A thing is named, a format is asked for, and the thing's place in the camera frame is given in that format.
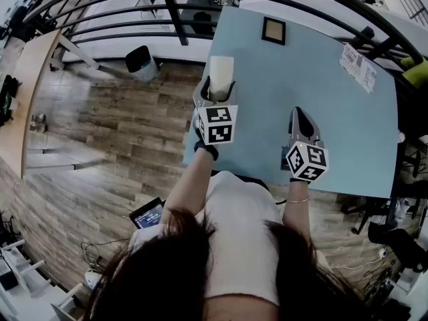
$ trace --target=tablet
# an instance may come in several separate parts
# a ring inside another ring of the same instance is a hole
[[[129,218],[136,228],[147,228],[157,225],[161,220],[164,201],[157,197],[146,205],[133,211]]]

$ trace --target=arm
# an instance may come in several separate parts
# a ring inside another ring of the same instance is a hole
[[[308,197],[308,183],[304,181],[290,182],[288,190],[286,208],[282,217],[282,223],[293,227],[299,231],[306,239],[310,238],[309,227],[309,201]]]
[[[213,167],[213,155],[204,148],[198,148],[192,163],[165,201],[160,223],[168,223],[171,209],[186,208],[194,215],[202,210]]]

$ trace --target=blue tabletop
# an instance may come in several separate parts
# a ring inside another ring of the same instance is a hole
[[[219,147],[215,169],[288,185],[281,151],[290,112],[299,106],[315,120],[329,150],[330,170],[311,189],[390,197],[398,137],[393,77],[372,63],[377,80],[368,94],[340,66],[343,44],[291,21],[285,45],[261,40],[263,17],[234,7],[221,12],[210,56],[235,58],[239,109],[235,139]],[[191,128],[186,165],[196,141]]]

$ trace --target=long dark hair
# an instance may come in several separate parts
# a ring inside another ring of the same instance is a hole
[[[84,321],[202,321],[209,239],[214,227],[188,211],[172,211],[167,230],[118,253],[94,289]],[[368,320],[352,289],[316,260],[311,241],[289,226],[268,223],[280,255],[276,286],[280,320]]]

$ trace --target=trash can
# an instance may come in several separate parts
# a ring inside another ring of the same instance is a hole
[[[128,71],[144,82],[159,76],[158,67],[145,45],[128,53],[125,63]]]

